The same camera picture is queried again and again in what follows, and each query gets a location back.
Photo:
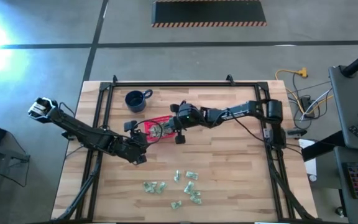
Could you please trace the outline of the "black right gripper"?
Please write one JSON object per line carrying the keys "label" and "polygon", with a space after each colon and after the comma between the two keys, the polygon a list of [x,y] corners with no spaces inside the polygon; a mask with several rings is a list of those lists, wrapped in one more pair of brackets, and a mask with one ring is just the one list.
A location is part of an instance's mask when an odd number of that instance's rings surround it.
{"label": "black right gripper", "polygon": [[[203,121],[203,115],[201,112],[195,106],[189,103],[182,103],[180,105],[171,104],[170,111],[175,113],[175,116],[171,117],[168,122],[169,127],[172,130],[186,130],[187,128],[200,125]],[[181,134],[175,136],[175,143],[186,143],[185,136]]]}

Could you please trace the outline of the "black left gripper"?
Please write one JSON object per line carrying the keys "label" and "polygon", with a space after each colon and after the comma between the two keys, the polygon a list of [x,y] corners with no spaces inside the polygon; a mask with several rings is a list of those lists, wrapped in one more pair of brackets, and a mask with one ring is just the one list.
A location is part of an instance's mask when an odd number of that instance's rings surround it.
{"label": "black left gripper", "polygon": [[149,144],[146,140],[146,135],[142,132],[137,132],[136,127],[136,120],[124,123],[124,132],[129,132],[131,136],[117,136],[112,145],[112,153],[128,162],[134,162],[135,165],[139,165],[147,162],[145,153]]}

